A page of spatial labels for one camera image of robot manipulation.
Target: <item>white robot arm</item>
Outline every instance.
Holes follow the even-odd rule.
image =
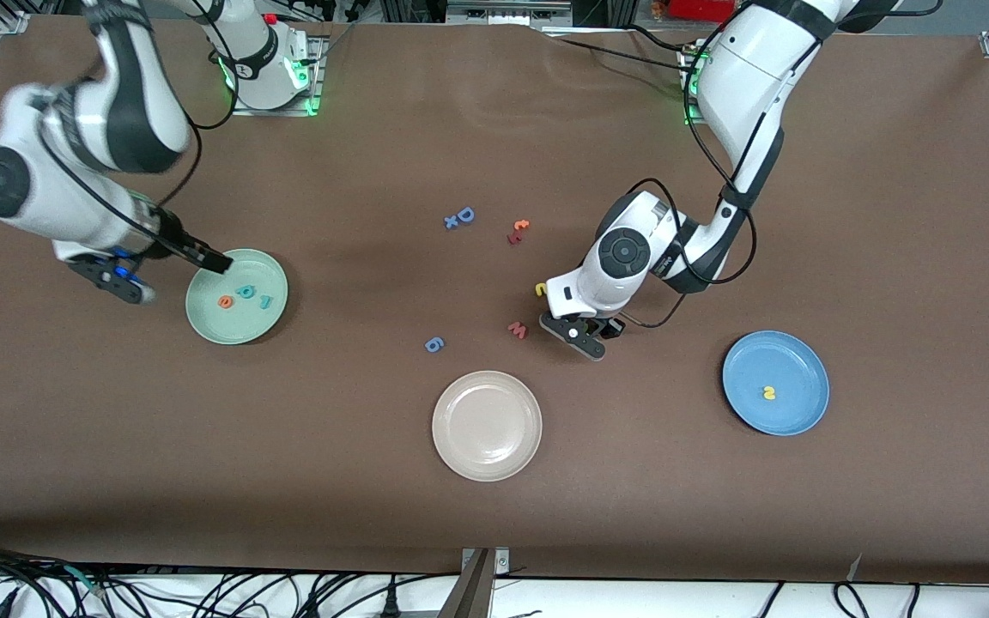
[[[859,0],[747,1],[703,44],[692,58],[699,73],[687,79],[697,79],[695,102],[734,169],[715,215],[708,224],[698,223],[647,191],[617,199],[580,267],[547,281],[543,328],[600,360],[599,337],[619,336],[623,324],[613,318],[648,271],[680,294],[702,292],[715,282],[777,161],[788,95],[823,41],[855,8],[867,10]]]
[[[252,0],[208,0],[207,17],[196,11],[203,7],[197,0],[169,1],[207,24],[223,62],[240,76],[240,100],[260,108],[291,101],[298,90],[285,48],[278,47],[285,32],[264,23]],[[214,271],[226,270],[231,259],[185,233],[172,212],[106,178],[167,171],[188,148],[190,126],[138,0],[85,0],[82,13],[105,77],[52,87],[27,83],[5,95],[0,221],[52,239],[56,258],[72,270],[145,304],[154,292],[137,277],[143,259],[179,255]]]

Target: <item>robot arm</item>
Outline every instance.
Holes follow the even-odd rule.
[[[188,146],[189,125],[138,0],[87,0],[85,16],[106,77],[27,83],[3,98],[0,221],[52,239],[72,270],[142,304],[154,297],[135,275],[143,259],[176,254],[220,273],[231,259],[185,233],[177,216],[102,175],[167,171]]]
[[[700,67],[697,106],[734,169],[712,220],[698,223],[647,191],[616,200],[580,267],[547,282],[544,328],[600,360],[604,348],[589,336],[604,327],[619,333],[622,325],[615,327],[611,318],[627,305],[648,271],[680,294],[702,292],[719,276],[784,143],[780,118],[788,95],[836,22],[857,3],[743,4],[706,43],[707,54],[694,58]],[[578,327],[568,328],[572,321]],[[581,325],[587,325],[585,332]]]

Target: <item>red object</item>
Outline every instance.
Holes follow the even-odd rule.
[[[671,17],[701,22],[723,23],[735,12],[734,0],[670,0]]]
[[[521,322],[514,322],[514,324],[510,324],[510,328],[507,328],[506,330],[512,332],[515,336],[518,336],[518,339],[525,339],[526,336],[529,336],[529,329],[523,327]]]

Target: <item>black cable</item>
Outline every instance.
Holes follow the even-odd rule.
[[[234,575],[234,574],[231,575],[231,580],[235,580],[235,578],[237,578],[237,576],[239,576],[239,575]],[[208,618],[208,615],[215,614],[216,607],[219,607],[220,606],[220,601],[223,601],[223,598],[225,596],[234,593],[237,590],[237,588],[242,587],[243,584],[246,584],[247,582],[250,582],[251,579],[255,579],[257,577],[258,577],[258,575],[255,574],[255,573],[247,574],[243,578],[242,582],[237,582],[235,584],[232,584],[232,586],[230,588],[228,588],[226,591],[223,591],[221,593],[220,590],[222,590],[222,588],[223,588],[224,579],[227,579],[228,578],[227,575],[224,575],[224,578],[220,579],[220,584],[217,584],[216,588],[213,588],[213,591],[216,591],[216,599],[215,599],[215,601],[213,601],[212,602],[212,605],[208,607],[208,610],[207,610],[208,613],[207,614],[204,614],[204,615],[201,615],[201,618]],[[208,596],[205,596],[204,599],[205,599],[205,601],[208,601]],[[237,614],[235,613],[235,611],[232,611],[231,615],[237,615]],[[197,618],[196,611],[195,611],[195,613],[193,613],[192,618]]]
[[[117,582],[117,585],[134,587],[133,584],[129,584],[129,583],[126,583],[126,582]],[[156,594],[149,593],[149,591],[142,590],[142,588],[141,588],[141,590],[137,590],[137,594],[140,594],[142,596],[145,596],[145,597],[147,597],[149,599],[153,599],[153,601],[158,601],[158,602],[163,602],[163,603],[172,603],[173,605],[180,605],[182,607],[193,607],[195,609],[204,609],[205,611],[207,611],[207,608],[205,608],[203,606],[203,603],[194,603],[192,601],[186,601],[185,599],[182,599],[182,598],[173,598],[173,597],[165,597],[165,596],[161,596],[161,595],[156,595]],[[225,614],[225,613],[223,613],[223,611],[213,611],[212,614],[219,615],[222,618],[237,618],[236,615]]]
[[[315,595],[317,595],[319,591],[319,582],[322,582],[325,576],[326,575],[322,573],[319,573],[319,575],[315,576],[314,582],[311,583],[311,590],[307,592],[307,601],[305,601],[304,603],[300,603],[300,605],[297,608],[295,608],[294,613],[292,613],[292,618],[300,618],[302,615],[304,615],[307,612],[307,608],[311,607],[311,603],[314,602]]]
[[[835,27],[841,27],[841,24],[849,23],[854,20],[864,19],[864,17],[924,17],[927,15],[933,15],[941,10],[942,5],[945,4],[945,0],[934,0],[934,4],[929,9],[922,9],[918,11],[865,11],[863,13],[857,13],[856,15],[844,16],[839,22],[834,24]]]
[[[856,588],[852,587],[852,584],[849,582],[839,582],[837,584],[834,584],[834,602],[837,603],[837,606],[839,606],[841,613],[848,615],[849,618],[859,618],[858,615],[846,609],[845,604],[841,602],[841,588],[845,588],[845,590],[848,590],[849,593],[852,594],[852,598],[854,598],[854,601],[857,602],[857,607],[860,608],[860,614],[864,618],[869,618],[868,608],[865,607],[865,602],[860,601],[860,595],[857,594]]]
[[[178,255],[178,257],[181,258],[183,257],[185,259],[188,259],[190,263],[196,262],[195,258],[189,257],[189,255],[185,253],[184,250],[180,249],[180,247],[173,245],[173,243],[168,241],[168,239],[164,239],[155,232],[150,231],[147,227],[141,226],[140,223],[137,223],[129,216],[123,214],[123,212],[113,207],[113,204],[110,204],[109,201],[107,201],[102,196],[98,195],[98,191],[95,191],[94,187],[88,185],[85,180],[79,179],[78,173],[75,173],[74,169],[68,167],[67,164],[63,162],[63,160],[60,160],[59,155],[56,154],[55,151],[52,151],[52,146],[48,145],[47,138],[44,137],[43,118],[38,118],[38,123],[39,125],[38,128],[36,128],[36,136],[39,138],[40,145],[43,146],[44,151],[48,153],[48,156],[51,156],[52,161],[55,161],[56,166],[59,167],[60,171],[66,173],[67,176],[70,176],[71,180],[75,180],[75,184],[78,185],[79,188],[82,188],[83,191],[87,192],[87,195],[91,196],[91,198],[97,201],[97,203],[101,204],[102,207],[105,207],[107,211],[110,211],[111,214],[117,216],[117,218],[120,219],[122,222],[126,223],[127,226],[134,228],[135,231],[138,231],[140,232],[140,234],[146,236],[146,238],[150,239],[150,241],[160,243],[162,246],[166,247],[166,250],[170,251],[170,253]]]
[[[392,573],[388,583],[388,598],[384,601],[384,609],[380,611],[380,618],[399,618],[402,615],[399,611],[399,598],[396,596],[396,574]]]
[[[709,34],[707,38],[704,39],[704,43],[702,43],[700,48],[698,48],[697,52],[694,55],[694,58],[692,58],[692,62],[690,63],[690,66],[687,68],[687,70],[689,70],[690,73],[689,75],[687,75],[686,82],[682,87],[682,106],[683,106],[684,114],[686,114],[686,122],[689,124],[689,130],[692,134],[694,134],[694,140],[697,141],[697,145],[700,146],[701,152],[704,153],[704,156],[707,157],[707,160],[709,161],[709,163],[712,164],[712,167],[715,168],[715,171],[717,171],[717,173],[719,173],[719,176],[723,179],[723,181],[727,183],[727,187],[730,187],[731,190],[735,192],[738,192],[738,188],[735,187],[734,181],[731,180],[731,175],[727,173],[725,169],[723,169],[723,166],[719,164],[719,161],[715,160],[715,156],[712,154],[712,151],[710,151],[710,149],[707,149],[707,144],[704,143],[703,138],[700,136],[700,132],[697,130],[697,123],[694,122],[694,118],[692,118],[692,110],[689,103],[689,88],[692,85],[692,82],[694,82],[694,78],[697,78],[698,75],[700,74],[700,71],[697,70],[697,64],[700,62],[700,59],[703,58],[704,52],[707,51],[707,47],[709,46],[710,43],[712,43],[712,39],[717,38],[717,35],[723,32],[723,28],[726,28],[727,24],[730,24],[731,20],[735,19],[735,16],[745,11],[746,10],[745,7],[746,4],[744,5],[744,8],[741,8],[738,11],[731,13],[731,16],[727,17],[727,19],[724,20],[723,23],[719,24],[719,26],[715,28],[714,31],[712,31],[712,34]]]
[[[670,210],[674,212],[674,224],[675,226],[678,226],[678,207],[674,203],[674,196],[670,194],[670,189],[666,188],[666,185],[663,184],[662,180],[659,179],[640,180],[639,183],[632,185],[632,188],[628,189],[628,192],[625,192],[624,195],[628,195],[628,193],[631,193],[632,191],[636,191],[636,189],[639,189],[640,187],[646,185],[647,183],[653,183],[656,186],[658,186],[659,189],[663,189],[663,195],[666,196],[666,201],[670,203]],[[684,263],[684,266],[686,266],[686,270],[689,270],[689,274],[697,278],[698,281],[705,282],[706,284],[709,285],[727,284],[727,282],[733,282],[739,276],[742,276],[742,273],[745,273],[746,269],[749,269],[750,264],[754,262],[754,256],[757,255],[758,253],[758,228],[754,224],[754,216],[750,214],[750,211],[745,210],[743,212],[746,215],[746,223],[749,224],[750,226],[750,251],[749,253],[746,254],[746,261],[743,262],[743,265],[739,266],[738,270],[735,270],[735,273],[733,275],[729,275],[725,278],[713,279],[710,277],[705,277],[703,274],[698,273],[698,271],[694,269],[694,265],[692,265],[692,263],[689,261],[689,255],[686,253],[686,246],[684,246],[682,242],[677,241],[677,237],[675,236],[675,242],[678,243],[678,255],[682,257],[682,262]]]
[[[404,586],[404,585],[407,585],[407,584],[411,584],[411,583],[415,583],[415,582],[420,582],[420,580],[423,580],[423,579],[444,578],[445,576],[448,576],[448,575],[459,575],[459,573],[429,573],[428,575],[419,575],[419,576],[416,576],[416,578],[407,579],[407,580],[405,580],[405,582],[399,582],[399,583],[396,583],[396,584],[390,584],[388,586],[385,586],[385,587],[380,588],[380,590],[373,591],[373,593],[369,593],[369,594],[367,594],[365,596],[362,596],[361,598],[358,598],[357,601],[354,601],[354,602],[350,603],[349,605],[347,605],[345,607],[342,607],[342,609],[340,609],[336,613],[334,613],[334,615],[331,618],[341,618],[341,615],[342,614],[345,614],[346,611],[350,611],[354,607],[357,607],[358,605],[361,605],[361,603],[364,603],[364,602],[368,601],[368,599],[373,598],[374,596],[377,596],[380,593],[385,593],[386,591],[388,591],[388,588],[389,587],[392,587],[392,586],[395,586],[395,587]]]
[[[148,604],[145,603],[145,602],[143,602],[143,600],[141,598],[138,598],[138,595],[137,595],[137,602],[140,603],[140,609],[139,610],[137,610],[137,608],[133,607],[132,606],[132,603],[129,603],[129,601],[127,601],[126,598],[124,598],[123,596],[121,596],[121,591],[118,591],[117,588],[115,588],[114,586],[109,586],[109,588],[102,587],[102,590],[103,591],[105,591],[105,590],[112,591],[112,594],[117,595],[117,599],[122,603],[122,605],[124,605],[125,607],[129,608],[129,611],[132,611],[132,613],[135,614],[135,615],[138,615],[138,617],[140,617],[140,618],[152,618],[152,615],[150,614],[150,610],[148,609]]]
[[[354,573],[350,575],[340,575],[337,576],[337,578],[331,579],[331,581],[327,583],[326,586],[323,586],[323,590],[321,591],[321,593],[319,593],[319,595],[317,595],[317,598],[314,599],[314,603],[311,606],[310,614],[319,615],[319,607],[323,606],[323,603],[326,602],[326,599],[331,598],[344,586],[346,586],[349,583],[355,582],[355,580],[360,578],[361,578],[360,574]]]
[[[679,296],[678,301],[675,302],[674,306],[671,307],[670,313],[666,314],[666,317],[663,318],[663,321],[655,322],[655,324],[647,324],[646,322],[641,322],[633,318],[632,316],[629,316],[627,312],[621,312],[621,317],[629,322],[632,322],[632,324],[637,325],[637,327],[643,329],[657,329],[658,327],[660,327],[660,325],[666,324],[666,322],[670,322],[670,318],[674,317],[674,313],[677,312],[679,306],[682,306],[682,301],[686,299],[687,296],[689,296],[689,294],[682,294],[682,296]]]
[[[12,563],[11,560],[4,560],[0,558],[0,573],[9,575],[11,579],[20,580],[20,582],[32,588],[32,590],[35,591],[35,593],[40,597],[40,601],[44,604],[45,615],[47,615],[48,618],[52,618],[53,609],[55,609],[56,614],[58,614],[60,618],[70,618],[63,606],[59,605],[59,601],[56,601],[56,598],[52,596],[51,593],[48,593],[48,590],[44,586],[36,582],[36,579],[40,578],[40,576],[44,574],[43,570],[29,566],[28,564],[15,564]]]
[[[604,0],[597,0],[597,2],[593,4],[593,7],[590,9],[590,11],[586,13],[586,16],[582,17],[582,19],[578,22],[578,25],[580,27],[581,25],[584,25],[590,19],[590,17],[593,16],[593,12],[597,11],[598,7],[600,7],[601,3],[603,2]]]
[[[670,50],[672,52],[673,51],[681,52],[683,45],[688,45],[688,43],[680,43],[677,45],[675,45],[674,43],[667,43],[666,40],[657,38],[657,36],[655,36],[653,32],[647,30],[646,27],[642,27],[642,25],[640,24],[629,23],[628,25],[623,25],[623,27],[621,28],[623,28],[623,30],[634,30],[636,32],[639,32],[640,34],[646,36],[647,39],[650,40],[655,45],[664,48],[664,50]]]
[[[766,618],[769,615],[769,610],[773,609],[773,602],[777,601],[777,595],[780,594],[781,588],[785,587],[785,582],[777,582],[777,587],[774,587],[772,593],[769,593],[769,598],[766,599],[765,606],[761,607],[761,614],[758,614],[758,618]]]
[[[232,611],[232,614],[239,615],[240,611],[243,611],[244,609],[252,606],[252,602],[254,602],[254,599],[259,598],[259,596],[262,596],[264,592],[269,590],[271,587],[274,587],[277,584],[280,584],[281,582],[287,582],[287,580],[292,579],[292,575],[293,575],[292,573],[288,573],[286,575],[279,576],[279,578],[272,580],[272,582],[266,584],[265,586],[262,586],[262,588],[259,588],[259,590],[256,591],[256,593],[245,598],[243,603],[240,603],[240,606],[236,607],[235,611]]]
[[[558,38],[557,40],[561,40],[561,42],[564,42],[564,43],[566,43],[568,45],[573,45],[573,46],[576,46],[576,47],[585,47],[585,48],[587,48],[587,50],[594,50],[595,52],[604,52],[604,54],[612,54],[612,55],[615,55],[615,56],[620,56],[620,58],[628,58],[628,59],[632,59],[632,60],[639,60],[639,62],[641,62],[641,63],[647,63],[648,65],[657,65],[657,66],[662,66],[662,67],[666,67],[666,68],[672,68],[673,70],[680,70],[680,71],[691,70],[690,67],[683,67],[683,66],[678,66],[678,65],[675,65],[675,64],[671,64],[671,63],[659,62],[659,60],[654,60],[654,59],[651,59],[651,58],[643,58],[643,56],[635,56],[633,54],[625,54],[624,51],[609,50],[609,48],[607,48],[607,47],[597,47],[596,45],[590,45],[589,43],[580,43],[580,42],[578,42],[578,40],[570,40],[570,39],[564,39],[564,38]]]
[[[914,584],[914,594],[910,597],[910,603],[907,604],[907,618],[914,618],[914,606],[918,605],[918,597],[922,594],[922,584]]]
[[[225,52],[225,54],[228,55],[228,58],[232,59],[232,63],[234,63],[235,60],[231,52],[231,46],[228,46],[228,40],[223,38],[223,32],[220,32],[220,28],[216,27],[215,20],[213,20],[212,17],[209,16],[208,11],[204,10],[204,7],[203,5],[201,5],[201,3],[198,3],[197,0],[190,0],[190,1],[193,3],[193,5],[195,5],[195,7],[197,7],[197,10],[201,12],[200,16],[204,17],[204,20],[206,20],[209,23],[209,26],[212,27],[213,32],[216,32],[216,38],[220,39],[220,44],[223,45],[223,51]],[[197,124],[195,121],[193,121],[193,118],[189,118],[189,113],[185,112],[185,109],[182,109],[182,112],[185,114],[185,117],[189,119],[189,124],[196,126],[196,128],[201,130],[213,130],[213,129],[219,129],[220,126],[223,126],[225,122],[231,120],[231,117],[233,116],[233,114],[235,114],[235,105],[237,102],[239,102],[239,71],[233,68],[230,71],[230,75],[232,81],[232,87],[231,87],[232,93],[231,93],[231,105],[228,106],[228,113],[225,113],[223,118],[220,118],[219,122],[214,122],[212,124]]]

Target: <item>cable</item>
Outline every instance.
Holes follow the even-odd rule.
[[[922,584],[914,584],[914,594],[907,603],[907,618],[914,618],[914,606],[918,605],[918,597],[922,594]]]
[[[834,26],[841,27],[841,24],[863,19],[863,17],[924,17],[937,13],[941,10],[942,5],[944,4],[945,0],[934,0],[934,4],[929,9],[922,9],[919,11],[865,11],[863,13],[857,13],[856,15],[847,15],[834,24]]]
[[[55,609],[56,614],[58,614],[60,618],[70,618],[63,606],[59,605],[59,601],[56,601],[56,598],[52,596],[51,593],[48,593],[48,590],[44,588],[44,586],[39,585],[39,583],[36,582],[37,578],[40,578],[42,575],[46,575],[46,573],[44,573],[43,570],[40,570],[40,568],[31,567],[27,564],[15,564],[12,563],[9,558],[5,560],[0,558],[0,573],[9,575],[11,579],[20,580],[20,582],[32,588],[32,590],[35,591],[35,593],[40,597],[40,601],[44,605],[45,615],[47,615],[48,618],[52,618],[53,609]],[[75,599],[78,601],[78,591],[74,591],[74,593]]]
[[[338,43],[342,43],[342,39],[345,39],[346,38],[346,35],[349,34],[349,31],[350,30],[353,30],[354,26],[357,25],[357,24],[360,24],[360,23],[361,23],[361,20],[350,22],[349,25],[347,25],[347,27],[345,28],[345,30],[342,31],[342,34],[338,35],[338,38],[337,39],[334,39],[334,43],[330,43],[330,45],[328,45],[326,47],[326,51],[323,51],[322,52],[322,55],[319,55],[318,58],[315,58],[315,62],[318,62],[319,60],[322,60],[323,58],[326,58],[326,55],[327,54],[330,54],[330,52],[333,52],[334,51],[334,48],[335,47],[338,47]]]
[[[627,321],[632,322],[632,324],[637,325],[637,327],[643,329],[657,329],[658,327],[660,327],[660,325],[666,324],[666,322],[670,322],[670,318],[674,317],[674,313],[678,310],[679,306],[682,306],[682,301],[686,299],[686,296],[689,296],[689,294],[682,294],[682,296],[679,296],[678,301],[675,302],[674,306],[671,307],[670,313],[666,314],[666,317],[663,318],[663,321],[655,322],[655,324],[645,324],[645,322],[641,322],[633,318],[632,316],[629,316],[629,314],[626,312],[621,312],[621,316],[624,317]]]
[[[578,22],[578,25],[581,27],[582,24],[585,24],[590,19],[590,17],[593,16],[593,12],[597,11],[598,7],[600,7],[601,3],[603,2],[604,0],[597,0],[597,2],[593,4],[593,8],[591,8],[590,11],[586,13],[586,16],[582,17],[582,21]]]
[[[228,46],[228,40],[223,38],[223,32],[220,32],[220,28],[216,26],[215,20],[213,20],[212,17],[209,16],[209,12],[204,10],[203,5],[201,5],[201,3],[198,0],[190,0],[190,1],[193,3],[193,5],[195,5],[195,7],[197,7],[197,10],[201,12],[200,16],[204,17],[204,20],[206,20],[209,23],[209,26],[212,27],[212,31],[216,32],[216,38],[220,39],[220,44],[223,45],[223,51],[227,53],[228,58],[230,58],[232,60],[232,63],[234,63],[235,60],[231,52],[231,47]],[[219,122],[214,122],[212,124],[197,124],[197,122],[193,121],[193,118],[189,117],[189,113],[184,108],[182,108],[181,111],[185,114],[185,117],[189,119],[189,125],[196,126],[196,128],[201,130],[213,130],[213,129],[219,129],[220,126],[223,126],[225,122],[231,120],[231,117],[233,116],[233,114],[235,114],[236,103],[239,102],[239,71],[231,70],[230,75],[232,79],[232,94],[231,94],[231,105],[228,106],[228,113],[225,113],[223,118],[220,118]]]
[[[666,40],[662,40],[660,38],[657,38],[657,36],[655,36],[655,34],[653,32],[647,30],[646,27],[642,27],[642,25],[640,25],[640,24],[629,23],[628,25],[624,25],[624,27],[621,27],[621,28],[623,28],[623,30],[634,30],[636,32],[639,32],[640,34],[646,36],[647,39],[650,40],[655,45],[658,45],[659,47],[664,48],[664,50],[670,50],[672,52],[673,51],[674,52],[681,52],[682,51],[682,48],[683,48],[683,45],[688,45],[688,43],[682,43],[682,44],[677,44],[677,45],[675,45],[674,43],[667,43]]]
[[[85,180],[79,179],[77,173],[75,173],[75,171],[72,171],[72,169],[68,167],[66,163],[63,162],[63,160],[60,160],[59,155],[56,154],[55,151],[52,151],[52,146],[48,145],[47,138],[44,137],[44,122],[42,122],[42,120],[43,118],[38,118],[39,125],[38,128],[36,128],[36,136],[39,138],[40,145],[43,146],[44,151],[48,153],[48,156],[51,156],[53,161],[56,161],[56,165],[58,165],[60,171],[62,171],[63,173],[67,173],[67,175],[70,176],[71,180],[75,180],[75,184],[78,185],[79,188],[82,188],[83,191],[86,191],[87,194],[91,196],[91,198],[97,201],[97,203],[101,204],[102,207],[105,207],[107,211],[112,212],[122,222],[129,224],[129,227],[134,228],[135,231],[140,232],[140,234],[146,236],[146,238],[150,239],[150,241],[160,243],[162,246],[165,247],[166,250],[170,251],[170,253],[178,255],[178,257],[188,259],[188,261],[192,264],[196,263],[196,259],[189,257],[189,255],[185,253],[185,251],[182,250],[181,247],[177,247],[173,245],[173,243],[168,241],[168,239],[164,239],[155,232],[150,231],[147,227],[141,226],[140,223],[137,223],[133,219],[129,218],[129,216],[123,214],[123,212],[121,212],[117,208],[114,208],[113,204],[108,203],[105,198],[98,195],[98,191],[94,191],[94,188],[88,185]]]
[[[322,603],[326,601],[327,598],[330,598],[331,595],[337,593],[337,591],[340,591],[342,586],[345,586],[349,582],[353,582],[354,579],[360,578],[361,575],[356,573],[338,574],[335,575],[330,582],[323,585],[322,588],[319,588],[319,580],[324,577],[325,575],[319,575],[319,577],[315,579],[312,590],[309,594],[307,594],[307,601],[304,602],[303,605],[297,609],[297,611],[295,611],[294,618],[318,617],[319,606],[322,606]]]
[[[399,598],[396,596],[396,574],[392,573],[388,584],[388,598],[384,601],[384,610],[380,611],[380,618],[399,618],[402,615],[399,611]]]
[[[761,608],[761,614],[758,614],[758,618],[766,618],[766,615],[769,615],[769,610],[773,609],[773,602],[777,601],[777,595],[784,587],[785,582],[777,582],[777,587],[773,589],[772,593],[769,593],[769,598],[766,599],[765,606]]]
[[[678,65],[675,65],[675,64],[671,64],[671,63],[659,62],[659,60],[654,60],[654,59],[650,59],[650,58],[643,58],[643,56],[635,56],[635,55],[632,55],[632,54],[625,54],[624,51],[609,50],[609,48],[607,48],[607,47],[597,47],[596,45],[590,45],[589,43],[580,43],[580,42],[578,42],[578,40],[570,40],[570,39],[563,39],[563,38],[559,38],[557,40],[560,40],[562,43],[566,43],[568,45],[573,45],[573,46],[576,46],[576,47],[585,47],[585,48],[587,48],[587,50],[594,50],[595,52],[604,52],[604,54],[612,54],[612,55],[615,55],[615,56],[620,56],[620,58],[628,58],[628,59],[632,59],[632,60],[640,60],[641,63],[647,63],[648,65],[663,66],[663,67],[666,67],[666,68],[672,68],[673,70],[680,70],[680,71],[690,71],[690,70],[692,70],[690,67],[683,67],[683,66],[678,66]]]
[[[389,587],[392,587],[392,586],[396,586],[396,587],[398,587],[398,586],[404,586],[404,585],[407,585],[407,584],[411,584],[411,583],[415,583],[415,582],[420,582],[420,580],[423,580],[423,579],[444,578],[445,576],[448,576],[448,575],[459,575],[459,573],[429,573],[428,575],[419,575],[419,576],[416,576],[416,578],[407,579],[407,580],[405,580],[405,582],[399,582],[397,584],[389,584],[388,586],[385,586],[385,587],[380,588],[380,590],[372,591],[372,593],[369,593],[369,594],[367,594],[365,596],[362,596],[361,598],[358,598],[357,601],[354,601],[354,602],[350,603],[349,605],[347,605],[345,607],[342,607],[342,609],[340,609],[336,613],[334,613],[334,615],[331,618],[341,618],[341,615],[342,614],[345,614],[346,611],[350,611],[354,607],[357,607],[358,605],[361,605],[361,603],[364,603],[364,602],[368,601],[368,599],[373,598],[374,596],[377,596],[380,593],[385,593],[386,591],[388,591],[388,588]]]
[[[700,146],[701,152],[703,152],[704,156],[707,157],[707,160],[709,161],[709,163],[712,164],[712,167],[715,168],[715,171],[717,171],[719,173],[719,176],[723,179],[723,181],[727,183],[727,187],[730,187],[731,190],[735,192],[738,192],[738,188],[735,187],[734,181],[731,180],[731,175],[727,173],[725,169],[723,169],[723,166],[719,164],[719,161],[715,160],[715,156],[712,154],[712,151],[710,151],[710,149],[707,149],[707,144],[704,143],[703,138],[700,136],[700,132],[697,130],[697,123],[694,122],[694,118],[692,118],[692,113],[690,109],[689,88],[690,85],[692,85],[692,82],[694,82],[694,78],[699,75],[699,71],[697,70],[697,64],[700,62],[700,59],[703,58],[704,52],[707,51],[707,47],[712,42],[712,39],[717,38],[719,33],[723,32],[723,28],[726,28],[727,24],[730,24],[731,20],[735,19],[735,16],[745,11],[746,10],[745,7],[747,7],[747,5],[748,4],[745,4],[744,8],[739,9],[739,11],[735,11],[734,13],[731,13],[730,17],[727,17],[727,19],[724,20],[723,23],[719,24],[719,26],[715,28],[714,31],[712,31],[712,34],[709,34],[707,36],[707,39],[704,39],[704,43],[701,44],[699,50],[697,50],[697,52],[695,53],[694,59],[692,59],[692,62],[690,63],[690,66],[687,69],[690,71],[690,74],[688,77],[686,77],[686,82],[682,87],[682,106],[684,113],[686,113],[686,122],[689,124],[689,130],[692,134],[694,134],[694,140],[697,141],[697,145]]]
[[[865,607],[865,603],[860,601],[860,595],[857,594],[856,588],[852,587],[851,583],[839,582],[834,584],[834,602],[837,603],[842,614],[848,615],[849,618],[858,618],[856,614],[845,608],[845,604],[841,602],[841,588],[845,588],[849,593],[852,594],[852,598],[857,602],[857,607],[860,607],[860,614],[864,618],[868,618],[868,608]]]
[[[628,193],[631,193],[632,191],[636,191],[636,189],[639,189],[640,187],[646,185],[647,183],[653,183],[656,186],[658,186],[659,189],[663,189],[663,195],[666,196],[666,201],[670,203],[670,211],[674,212],[674,224],[676,226],[678,224],[678,207],[674,203],[674,196],[670,194],[670,189],[666,188],[666,185],[663,184],[662,180],[659,179],[640,180],[639,183],[632,185],[632,188],[628,189],[628,191],[625,192],[624,195],[628,195]],[[743,262],[743,265],[739,266],[738,270],[735,270],[735,273],[733,275],[729,275],[725,278],[713,279],[710,277],[705,277],[703,274],[698,273],[698,271],[694,269],[694,265],[692,265],[692,263],[689,261],[689,255],[686,253],[686,246],[684,246],[682,242],[678,241],[677,237],[675,236],[675,242],[678,243],[678,255],[682,257],[682,262],[684,263],[684,265],[686,265],[686,270],[689,270],[689,274],[697,278],[697,281],[704,282],[704,284],[709,284],[709,285],[727,284],[727,282],[733,282],[735,281],[735,279],[741,276],[742,273],[745,273],[746,269],[749,269],[750,264],[754,262],[754,256],[757,255],[758,253],[758,228],[754,224],[754,216],[750,214],[750,211],[745,210],[743,212],[745,212],[746,215],[746,223],[749,224],[750,226],[750,251],[749,253],[746,254],[746,261]],[[666,324],[666,320],[660,322],[659,325],[662,324]]]
[[[243,603],[241,603],[239,607],[236,607],[235,608],[235,611],[232,611],[232,614],[239,615],[240,611],[243,611],[243,609],[246,609],[248,607],[252,607],[254,605],[262,605],[261,603],[252,603],[252,601],[254,601],[254,599],[256,599],[256,598],[259,598],[259,596],[262,596],[262,594],[265,591],[269,590],[271,587],[274,587],[277,584],[280,584],[281,582],[287,582],[287,580],[291,580],[291,579],[292,579],[292,573],[288,573],[286,575],[280,576],[280,578],[278,578],[278,579],[272,580],[272,582],[266,584],[265,586],[262,586],[262,588],[260,588],[259,591],[256,591],[256,593],[254,593],[254,594],[248,596],[246,599],[244,599]]]

